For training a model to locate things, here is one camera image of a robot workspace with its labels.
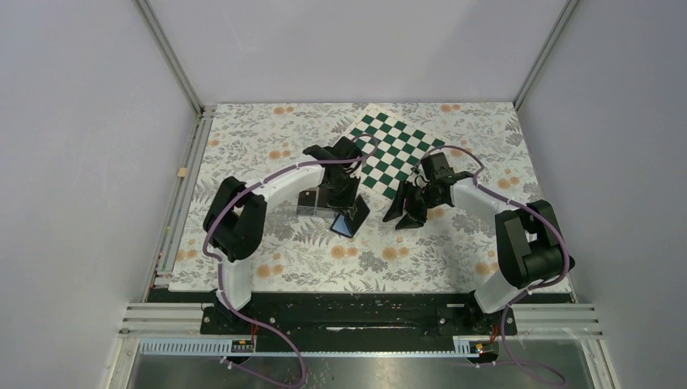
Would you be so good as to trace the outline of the black leather card holder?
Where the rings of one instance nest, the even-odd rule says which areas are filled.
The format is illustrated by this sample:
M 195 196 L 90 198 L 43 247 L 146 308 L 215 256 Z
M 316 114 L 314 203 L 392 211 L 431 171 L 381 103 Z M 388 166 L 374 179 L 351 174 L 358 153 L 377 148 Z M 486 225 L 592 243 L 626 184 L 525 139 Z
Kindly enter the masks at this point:
M 339 213 L 330 226 L 330 231 L 346 238 L 353 238 L 364 224 L 369 209 L 360 208 L 353 216 Z

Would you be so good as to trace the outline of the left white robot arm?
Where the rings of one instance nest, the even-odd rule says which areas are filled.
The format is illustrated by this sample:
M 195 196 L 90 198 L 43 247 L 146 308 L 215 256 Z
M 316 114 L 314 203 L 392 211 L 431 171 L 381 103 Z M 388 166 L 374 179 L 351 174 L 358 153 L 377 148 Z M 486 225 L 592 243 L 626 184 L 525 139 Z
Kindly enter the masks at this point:
M 243 332 L 251 322 L 246 307 L 253 290 L 249 258 L 260 247 L 267 213 L 304 190 L 318 188 L 335 213 L 331 230 L 354 237 L 370 213 L 354 173 L 376 152 L 363 152 L 355 139 L 342 137 L 333 146 L 306 148 L 292 165 L 256 181 L 227 177 L 221 182 L 203 222 L 203 253 L 218 263 L 216 295 L 224 306 L 220 322 L 229 331 Z

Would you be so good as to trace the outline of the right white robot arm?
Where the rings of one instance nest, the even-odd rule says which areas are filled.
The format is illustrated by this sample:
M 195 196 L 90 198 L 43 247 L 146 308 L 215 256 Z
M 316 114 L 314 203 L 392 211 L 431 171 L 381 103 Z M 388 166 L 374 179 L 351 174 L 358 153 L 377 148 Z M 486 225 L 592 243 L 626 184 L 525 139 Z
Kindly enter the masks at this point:
M 477 173 L 456 172 L 440 148 L 420 160 L 422 186 L 400 182 L 383 220 L 395 229 L 425 225 L 430 209 L 450 206 L 470 211 L 496 234 L 498 270 L 472 292 L 464 313 L 466 326 L 484 334 L 497 322 L 496 312 L 534 289 L 561 281 L 574 265 L 545 200 L 523 204 L 481 184 Z

